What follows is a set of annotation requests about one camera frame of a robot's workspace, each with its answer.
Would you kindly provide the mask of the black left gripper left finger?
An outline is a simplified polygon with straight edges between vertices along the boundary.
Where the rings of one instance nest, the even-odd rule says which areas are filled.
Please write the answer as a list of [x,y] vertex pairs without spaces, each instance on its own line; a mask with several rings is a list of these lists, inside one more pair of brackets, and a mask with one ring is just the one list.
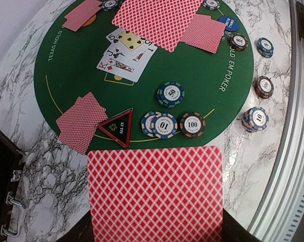
[[91,214],[85,214],[64,236],[56,242],[94,242]]

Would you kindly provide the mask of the red backed card deck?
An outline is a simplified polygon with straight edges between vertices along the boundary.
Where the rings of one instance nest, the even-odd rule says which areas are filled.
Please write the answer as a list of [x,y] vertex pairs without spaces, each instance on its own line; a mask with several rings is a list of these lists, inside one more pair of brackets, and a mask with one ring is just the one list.
[[88,154],[95,241],[221,241],[218,147],[95,150]]

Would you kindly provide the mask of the brown 100 chips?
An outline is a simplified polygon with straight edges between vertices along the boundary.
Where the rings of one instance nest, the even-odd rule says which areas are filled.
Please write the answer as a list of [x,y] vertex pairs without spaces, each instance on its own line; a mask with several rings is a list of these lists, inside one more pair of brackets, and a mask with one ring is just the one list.
[[179,124],[181,132],[188,138],[197,138],[202,136],[206,128],[205,119],[197,112],[185,113]]

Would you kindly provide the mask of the blue tan 10 chip stack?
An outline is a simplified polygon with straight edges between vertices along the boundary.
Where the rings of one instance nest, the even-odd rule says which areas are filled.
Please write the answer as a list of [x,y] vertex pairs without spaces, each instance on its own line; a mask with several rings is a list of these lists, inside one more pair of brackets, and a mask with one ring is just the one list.
[[264,108],[256,106],[243,113],[241,122],[247,132],[255,133],[267,128],[269,116]]

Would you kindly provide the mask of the blue tan chips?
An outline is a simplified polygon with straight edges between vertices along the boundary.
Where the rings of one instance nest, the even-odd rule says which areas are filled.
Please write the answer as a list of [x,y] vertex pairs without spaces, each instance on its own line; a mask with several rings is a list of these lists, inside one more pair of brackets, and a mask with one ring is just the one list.
[[178,123],[169,113],[150,111],[142,118],[141,129],[147,136],[169,139],[178,131]]

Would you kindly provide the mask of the brown 100 chip stack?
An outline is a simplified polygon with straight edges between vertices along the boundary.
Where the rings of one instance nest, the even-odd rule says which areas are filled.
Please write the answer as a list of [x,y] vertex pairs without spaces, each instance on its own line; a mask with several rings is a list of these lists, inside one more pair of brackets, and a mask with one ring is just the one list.
[[270,98],[274,93],[274,85],[266,76],[260,76],[253,82],[255,93],[262,99]]

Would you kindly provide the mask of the teal 50 chips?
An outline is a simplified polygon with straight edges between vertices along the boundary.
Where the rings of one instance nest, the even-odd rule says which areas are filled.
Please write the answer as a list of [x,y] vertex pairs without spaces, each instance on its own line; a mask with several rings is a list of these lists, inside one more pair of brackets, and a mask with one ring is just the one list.
[[185,90],[178,82],[165,82],[157,91],[157,99],[161,106],[174,108],[185,97]]

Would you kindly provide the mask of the king of diamonds card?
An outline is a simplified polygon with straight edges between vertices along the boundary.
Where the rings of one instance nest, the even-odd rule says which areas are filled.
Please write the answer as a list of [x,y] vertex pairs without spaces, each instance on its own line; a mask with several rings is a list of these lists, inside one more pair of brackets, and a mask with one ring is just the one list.
[[135,70],[134,68],[107,56],[101,58],[96,68],[120,76],[134,83],[138,82],[142,74],[142,71]]

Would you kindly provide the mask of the teal 50 chip stack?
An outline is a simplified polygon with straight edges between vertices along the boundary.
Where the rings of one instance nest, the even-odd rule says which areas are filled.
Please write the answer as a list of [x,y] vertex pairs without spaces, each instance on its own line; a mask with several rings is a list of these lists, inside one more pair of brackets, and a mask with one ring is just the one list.
[[263,57],[271,58],[273,56],[274,46],[270,40],[261,37],[257,42],[257,50]]

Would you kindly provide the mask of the red card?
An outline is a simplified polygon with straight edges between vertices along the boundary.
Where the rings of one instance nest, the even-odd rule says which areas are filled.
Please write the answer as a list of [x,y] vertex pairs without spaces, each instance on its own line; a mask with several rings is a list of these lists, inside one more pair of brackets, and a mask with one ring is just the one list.
[[226,25],[224,23],[209,20],[192,32],[184,33],[181,41],[199,49],[216,53],[224,34]]

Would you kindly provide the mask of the blue small blind button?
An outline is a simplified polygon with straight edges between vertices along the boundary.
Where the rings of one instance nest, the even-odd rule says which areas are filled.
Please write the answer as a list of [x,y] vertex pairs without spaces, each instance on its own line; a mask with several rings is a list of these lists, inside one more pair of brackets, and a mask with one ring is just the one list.
[[218,21],[226,25],[225,30],[228,32],[236,32],[239,30],[239,22],[233,17],[221,16],[218,18]]

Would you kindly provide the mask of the orange big blind button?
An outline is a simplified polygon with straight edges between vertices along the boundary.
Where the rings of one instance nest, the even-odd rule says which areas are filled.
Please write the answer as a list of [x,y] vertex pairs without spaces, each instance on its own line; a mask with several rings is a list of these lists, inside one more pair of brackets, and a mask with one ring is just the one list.
[[92,23],[94,23],[97,19],[97,16],[96,14],[94,14],[89,20],[87,20],[83,25],[82,27],[87,27],[89,25],[91,25]]

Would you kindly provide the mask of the red card being dealt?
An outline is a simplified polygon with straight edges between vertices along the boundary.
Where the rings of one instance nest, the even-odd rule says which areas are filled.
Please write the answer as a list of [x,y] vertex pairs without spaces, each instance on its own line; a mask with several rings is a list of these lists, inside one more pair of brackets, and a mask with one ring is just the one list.
[[188,24],[185,33],[199,29],[200,26],[205,25],[211,19],[212,17],[209,15],[195,14],[191,22]]

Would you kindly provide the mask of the blue white chip mat edge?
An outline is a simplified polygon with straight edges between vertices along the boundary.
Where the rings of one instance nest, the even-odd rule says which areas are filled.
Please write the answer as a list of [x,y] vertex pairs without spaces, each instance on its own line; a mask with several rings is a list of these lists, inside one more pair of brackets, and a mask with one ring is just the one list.
[[217,0],[204,0],[202,6],[208,10],[218,10],[220,8],[220,2]]

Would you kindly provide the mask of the blue white chip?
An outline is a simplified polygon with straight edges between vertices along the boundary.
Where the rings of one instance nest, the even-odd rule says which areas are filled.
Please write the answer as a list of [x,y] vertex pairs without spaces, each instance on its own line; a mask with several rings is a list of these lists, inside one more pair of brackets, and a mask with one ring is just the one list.
[[104,11],[111,11],[114,10],[119,4],[118,0],[105,0],[102,5],[101,8]]

